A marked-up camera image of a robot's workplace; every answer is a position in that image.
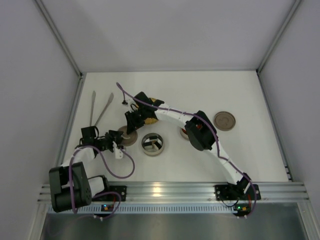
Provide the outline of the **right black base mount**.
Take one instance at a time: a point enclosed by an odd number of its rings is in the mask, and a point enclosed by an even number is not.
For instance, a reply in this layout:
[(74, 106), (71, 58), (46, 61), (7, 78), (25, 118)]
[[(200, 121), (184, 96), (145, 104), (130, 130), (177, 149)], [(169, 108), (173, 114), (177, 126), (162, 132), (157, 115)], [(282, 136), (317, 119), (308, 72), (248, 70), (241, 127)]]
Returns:
[(252, 187), (246, 179), (238, 181), (237, 184), (217, 184), (214, 186), (214, 190), (217, 201), (245, 201), (249, 199), (253, 201), (255, 199), (262, 199), (259, 186), (257, 184), (253, 184)]

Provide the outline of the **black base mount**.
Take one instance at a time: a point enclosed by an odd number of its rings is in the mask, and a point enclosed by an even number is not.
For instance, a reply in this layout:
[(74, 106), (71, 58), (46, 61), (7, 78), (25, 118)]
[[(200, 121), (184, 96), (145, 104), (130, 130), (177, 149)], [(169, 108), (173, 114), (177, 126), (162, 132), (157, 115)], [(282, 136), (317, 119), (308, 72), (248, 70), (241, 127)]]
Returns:
[(94, 202), (125, 202), (127, 198), (127, 186), (115, 184), (112, 185), (109, 181), (103, 179), (104, 190), (97, 193), (92, 200)]
[(262, 199), (259, 186), (257, 184), (253, 184), (252, 187), (246, 179), (238, 181), (237, 184), (217, 184), (214, 186), (214, 190), (217, 201), (245, 201), (249, 199), (253, 201), (255, 199)]

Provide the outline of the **left round metal tin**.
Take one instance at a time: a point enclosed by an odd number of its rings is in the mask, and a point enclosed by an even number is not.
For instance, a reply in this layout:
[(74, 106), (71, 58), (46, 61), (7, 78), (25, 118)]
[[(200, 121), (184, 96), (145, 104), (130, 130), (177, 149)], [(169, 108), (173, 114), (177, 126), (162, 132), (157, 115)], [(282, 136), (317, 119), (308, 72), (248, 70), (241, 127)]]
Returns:
[(165, 149), (165, 141), (158, 133), (148, 133), (141, 140), (142, 151), (150, 157), (160, 155)]

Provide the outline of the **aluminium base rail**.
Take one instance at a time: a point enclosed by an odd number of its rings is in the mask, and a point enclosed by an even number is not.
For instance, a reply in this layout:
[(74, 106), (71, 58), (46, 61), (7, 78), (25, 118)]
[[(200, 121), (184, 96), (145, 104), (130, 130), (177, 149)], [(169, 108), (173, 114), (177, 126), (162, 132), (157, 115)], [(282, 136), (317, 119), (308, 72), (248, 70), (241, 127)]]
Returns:
[[(111, 181), (111, 186), (126, 186), (127, 204), (217, 203), (222, 195), (217, 182), (130, 182)], [(308, 201), (301, 182), (258, 182), (259, 203), (296, 203)]]

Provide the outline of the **right round metal tin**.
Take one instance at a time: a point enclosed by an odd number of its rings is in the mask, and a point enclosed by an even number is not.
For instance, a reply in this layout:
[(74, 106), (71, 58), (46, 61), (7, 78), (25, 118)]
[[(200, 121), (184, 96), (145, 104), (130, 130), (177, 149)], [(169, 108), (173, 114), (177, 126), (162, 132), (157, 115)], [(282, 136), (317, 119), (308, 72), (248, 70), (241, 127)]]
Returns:
[(179, 132), (180, 132), (181, 136), (182, 136), (184, 139), (189, 140), (189, 136), (188, 136), (188, 134), (187, 134), (187, 131), (186, 131), (184, 128), (180, 128)]

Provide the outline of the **brown smiley lid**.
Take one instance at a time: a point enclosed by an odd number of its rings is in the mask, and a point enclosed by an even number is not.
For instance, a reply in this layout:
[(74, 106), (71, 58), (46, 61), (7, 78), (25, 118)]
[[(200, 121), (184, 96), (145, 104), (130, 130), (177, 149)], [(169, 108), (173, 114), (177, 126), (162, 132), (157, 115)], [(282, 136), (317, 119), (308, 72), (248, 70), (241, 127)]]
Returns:
[(132, 146), (138, 139), (138, 133), (136, 131), (127, 134), (127, 126), (122, 126), (118, 129), (119, 132), (122, 132), (122, 142), (121, 144), (124, 147)]

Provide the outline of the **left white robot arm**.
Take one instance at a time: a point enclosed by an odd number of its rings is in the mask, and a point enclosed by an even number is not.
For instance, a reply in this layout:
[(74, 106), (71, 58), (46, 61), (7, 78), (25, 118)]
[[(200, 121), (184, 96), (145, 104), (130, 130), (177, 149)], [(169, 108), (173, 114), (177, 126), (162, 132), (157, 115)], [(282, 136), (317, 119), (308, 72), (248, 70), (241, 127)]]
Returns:
[(124, 193), (110, 187), (104, 175), (87, 176), (92, 161), (101, 156), (103, 151), (110, 151), (117, 158), (123, 154), (123, 131), (109, 130), (103, 136), (98, 136), (96, 126), (81, 129), (79, 145), (76, 146), (70, 159), (60, 166), (49, 170), (50, 199), (56, 213), (64, 211), (78, 212), (81, 207), (89, 206), (93, 198), (111, 195), (109, 200), (123, 199)]

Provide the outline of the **round bamboo tray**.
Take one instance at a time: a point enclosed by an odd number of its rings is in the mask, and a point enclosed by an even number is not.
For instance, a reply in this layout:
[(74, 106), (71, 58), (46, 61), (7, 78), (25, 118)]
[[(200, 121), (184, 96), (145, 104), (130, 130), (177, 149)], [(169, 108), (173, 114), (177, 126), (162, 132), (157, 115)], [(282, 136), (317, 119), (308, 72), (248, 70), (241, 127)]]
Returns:
[(145, 125), (152, 125), (159, 121), (156, 117), (154, 117), (153, 113), (154, 112), (150, 109), (145, 110), (145, 114), (147, 116), (147, 118), (144, 120)]

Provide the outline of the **white sushi roll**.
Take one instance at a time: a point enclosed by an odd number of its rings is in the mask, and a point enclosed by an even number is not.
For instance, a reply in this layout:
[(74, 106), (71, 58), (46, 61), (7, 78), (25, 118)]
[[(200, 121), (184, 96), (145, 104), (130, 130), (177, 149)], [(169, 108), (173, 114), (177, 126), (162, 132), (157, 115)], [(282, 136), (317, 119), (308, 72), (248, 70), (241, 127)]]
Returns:
[(154, 147), (153, 147), (153, 143), (151, 141), (148, 141), (148, 142), (144, 142), (142, 144), (142, 147), (144, 150), (148, 151), (148, 150), (152, 150)]

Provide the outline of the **green sushi roll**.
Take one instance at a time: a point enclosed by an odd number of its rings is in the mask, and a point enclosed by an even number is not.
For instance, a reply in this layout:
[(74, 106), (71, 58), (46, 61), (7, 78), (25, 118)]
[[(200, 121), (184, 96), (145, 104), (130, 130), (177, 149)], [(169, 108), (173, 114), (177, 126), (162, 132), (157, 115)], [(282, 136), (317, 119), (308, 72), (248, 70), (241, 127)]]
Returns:
[(158, 136), (157, 135), (151, 135), (151, 136), (149, 136), (148, 138), (147, 138), (147, 140), (149, 141), (149, 142), (157, 142), (158, 141)]

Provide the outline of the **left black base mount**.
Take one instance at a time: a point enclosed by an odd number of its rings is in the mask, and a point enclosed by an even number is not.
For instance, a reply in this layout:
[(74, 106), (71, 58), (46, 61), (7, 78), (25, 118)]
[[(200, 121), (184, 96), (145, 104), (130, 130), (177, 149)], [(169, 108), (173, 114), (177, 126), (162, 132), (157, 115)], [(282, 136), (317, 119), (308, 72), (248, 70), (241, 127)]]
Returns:
[(127, 198), (127, 186), (115, 184), (112, 185), (109, 181), (103, 179), (104, 190), (97, 193), (92, 200), (94, 202), (125, 202)]

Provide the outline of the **salmon sushi roll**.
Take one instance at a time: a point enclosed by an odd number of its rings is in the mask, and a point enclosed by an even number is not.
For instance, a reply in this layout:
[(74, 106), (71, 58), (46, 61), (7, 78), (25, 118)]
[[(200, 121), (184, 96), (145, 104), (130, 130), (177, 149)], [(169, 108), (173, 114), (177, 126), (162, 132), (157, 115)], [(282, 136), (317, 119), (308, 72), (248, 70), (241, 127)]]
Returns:
[(152, 142), (152, 147), (155, 149), (155, 151), (159, 151), (162, 148), (162, 145), (159, 142)]

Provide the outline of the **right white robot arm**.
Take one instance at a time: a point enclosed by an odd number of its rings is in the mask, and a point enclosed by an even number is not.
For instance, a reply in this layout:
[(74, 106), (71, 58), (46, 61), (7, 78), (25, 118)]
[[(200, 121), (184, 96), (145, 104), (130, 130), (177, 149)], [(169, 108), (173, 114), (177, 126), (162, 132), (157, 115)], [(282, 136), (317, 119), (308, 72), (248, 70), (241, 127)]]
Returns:
[(205, 152), (218, 160), (228, 184), (241, 190), (250, 185), (250, 177), (235, 165), (224, 150), (217, 130), (203, 111), (188, 113), (177, 110), (162, 100), (152, 101), (144, 92), (138, 93), (131, 99), (136, 108), (130, 108), (124, 114), (127, 134), (142, 128), (146, 124), (146, 119), (172, 123), (186, 131), (189, 142), (196, 150)]

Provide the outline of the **round metal tin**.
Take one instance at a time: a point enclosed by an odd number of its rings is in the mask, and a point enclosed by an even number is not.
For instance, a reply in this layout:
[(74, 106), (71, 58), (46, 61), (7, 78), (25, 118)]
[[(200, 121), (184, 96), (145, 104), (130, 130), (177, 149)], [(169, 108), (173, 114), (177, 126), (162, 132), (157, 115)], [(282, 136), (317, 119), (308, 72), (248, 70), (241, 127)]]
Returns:
[(187, 134), (187, 131), (186, 131), (184, 128), (180, 128), (179, 132), (180, 132), (181, 136), (182, 136), (184, 139), (189, 140), (189, 136), (188, 136), (188, 134)]
[(150, 157), (160, 155), (165, 149), (165, 141), (158, 133), (148, 133), (141, 140), (142, 151)]

